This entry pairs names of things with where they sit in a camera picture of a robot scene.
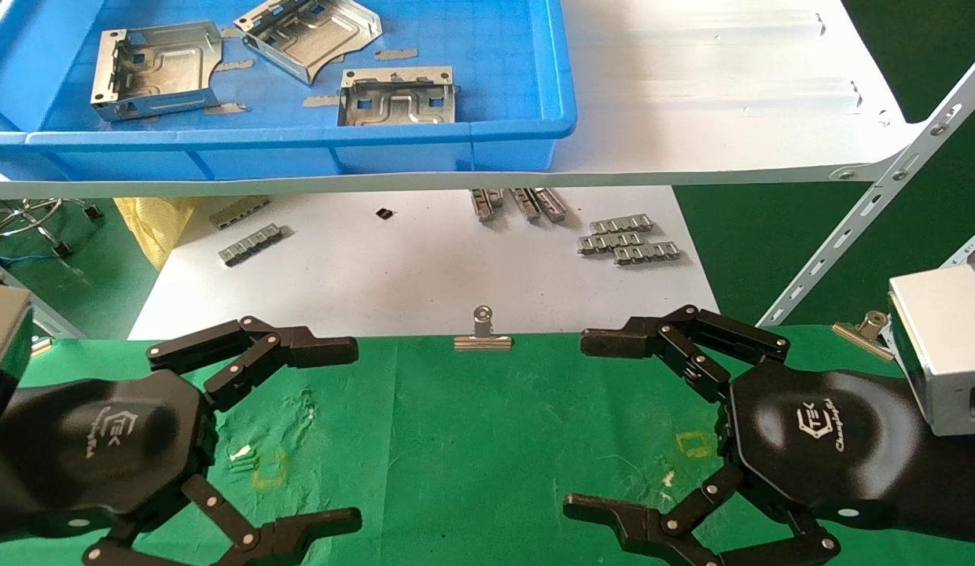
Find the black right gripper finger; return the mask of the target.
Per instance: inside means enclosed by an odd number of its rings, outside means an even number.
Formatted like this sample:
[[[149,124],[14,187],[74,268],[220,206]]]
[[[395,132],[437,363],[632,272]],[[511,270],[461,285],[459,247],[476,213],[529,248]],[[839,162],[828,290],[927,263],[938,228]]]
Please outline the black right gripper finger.
[[[694,534],[696,527],[741,491],[745,481],[743,467],[725,465],[668,513],[623,499],[572,492],[564,499],[564,513],[580,522],[605,524],[616,534],[621,550],[668,565],[825,565],[840,554],[837,538],[803,509],[782,513],[792,538],[720,554],[704,546]]]
[[[705,348],[760,365],[785,362],[789,341],[760,327],[694,305],[662,318],[629,318],[621,329],[585,329],[580,350],[588,357],[658,358],[707,402],[729,399],[731,376]]]

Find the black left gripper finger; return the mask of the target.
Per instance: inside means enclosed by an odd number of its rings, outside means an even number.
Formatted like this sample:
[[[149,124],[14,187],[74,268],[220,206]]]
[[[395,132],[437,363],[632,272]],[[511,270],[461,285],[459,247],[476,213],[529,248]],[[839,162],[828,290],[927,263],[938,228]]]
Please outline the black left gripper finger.
[[[231,541],[215,565],[300,565],[319,538],[355,533],[362,527],[361,511],[354,506],[300,513],[254,527],[200,474],[182,483],[181,492]],[[87,549],[83,564],[178,565],[178,561],[136,551],[133,542],[138,532],[137,524],[117,524]]]
[[[186,375],[226,362],[204,382],[208,408],[228,411],[285,368],[347,365],[359,359],[354,337],[318,338],[306,326],[274,327],[258,318],[240,318],[186,334],[147,351],[150,369]]]

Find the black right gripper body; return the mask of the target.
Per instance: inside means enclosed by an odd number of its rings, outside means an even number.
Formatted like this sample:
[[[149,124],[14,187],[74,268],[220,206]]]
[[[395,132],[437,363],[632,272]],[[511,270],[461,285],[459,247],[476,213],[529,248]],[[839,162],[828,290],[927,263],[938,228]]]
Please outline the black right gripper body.
[[[737,455],[780,505],[893,529],[926,434],[911,387],[860,370],[758,366],[730,387]]]

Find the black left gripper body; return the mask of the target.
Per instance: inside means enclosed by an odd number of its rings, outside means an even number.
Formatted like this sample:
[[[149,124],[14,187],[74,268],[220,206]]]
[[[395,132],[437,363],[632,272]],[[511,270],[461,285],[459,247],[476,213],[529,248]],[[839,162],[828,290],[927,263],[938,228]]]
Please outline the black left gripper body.
[[[64,538],[125,522],[163,526],[181,486],[213,465],[215,415],[170,370],[16,393],[16,527]]]

